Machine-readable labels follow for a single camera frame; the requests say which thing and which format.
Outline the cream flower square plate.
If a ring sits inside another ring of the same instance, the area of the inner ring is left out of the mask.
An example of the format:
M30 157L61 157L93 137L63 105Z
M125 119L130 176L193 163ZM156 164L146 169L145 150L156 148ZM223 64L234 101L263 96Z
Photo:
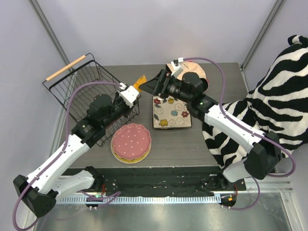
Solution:
M186 103L174 97L152 97L154 129L184 129L192 127Z

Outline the pink dotted round plate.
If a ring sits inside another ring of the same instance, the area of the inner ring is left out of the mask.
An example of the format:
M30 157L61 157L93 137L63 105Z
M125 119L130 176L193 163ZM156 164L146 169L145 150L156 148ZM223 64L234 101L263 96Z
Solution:
M143 125L130 123L123 125L111 139L113 155L129 160L148 154L151 149L152 139L150 132Z

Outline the green dotted round plate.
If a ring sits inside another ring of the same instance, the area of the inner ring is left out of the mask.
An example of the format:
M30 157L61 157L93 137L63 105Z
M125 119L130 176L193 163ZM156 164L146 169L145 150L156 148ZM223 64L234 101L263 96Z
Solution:
M142 161L143 159L145 159L147 157L147 155L148 154L144 154L142 157L135 158L135 159L132 159L132 160L129 160L129 159L126 159L126 158L121 158L118 155L115 155L115 158L117 160L119 160L120 162L123 162L123 163L138 163L138 162Z

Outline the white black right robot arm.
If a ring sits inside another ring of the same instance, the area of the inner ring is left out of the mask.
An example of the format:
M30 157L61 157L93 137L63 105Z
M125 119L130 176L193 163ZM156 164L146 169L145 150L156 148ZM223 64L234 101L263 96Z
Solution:
M274 146L274 142L279 140L278 135L273 132L265 134L228 112L222 113L219 104L205 94L207 87L208 82L195 72L187 72L179 80L164 69L139 86L153 96L171 96L185 102L191 116L219 129L245 150L247 156L225 167L217 178L221 189L228 190L243 178L264 179L282 158L280 149Z

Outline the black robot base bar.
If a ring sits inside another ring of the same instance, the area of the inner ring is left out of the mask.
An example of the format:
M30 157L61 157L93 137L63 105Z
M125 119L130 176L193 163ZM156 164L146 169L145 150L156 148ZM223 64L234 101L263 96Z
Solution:
M85 191L123 197L197 197L245 191L244 179L228 183L218 167L97 168L101 180Z

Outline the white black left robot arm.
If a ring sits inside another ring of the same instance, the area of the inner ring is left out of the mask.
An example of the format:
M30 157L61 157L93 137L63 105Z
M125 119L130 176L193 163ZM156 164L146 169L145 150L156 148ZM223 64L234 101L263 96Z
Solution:
M59 177L104 137L112 124L127 116L138 99L139 94L131 90L117 92L114 97L95 96L86 115L69 130L62 146L35 171L27 176L18 175L13 180L19 200L41 218L62 198L81 190L99 191L103 177L94 167L86 167L65 180Z

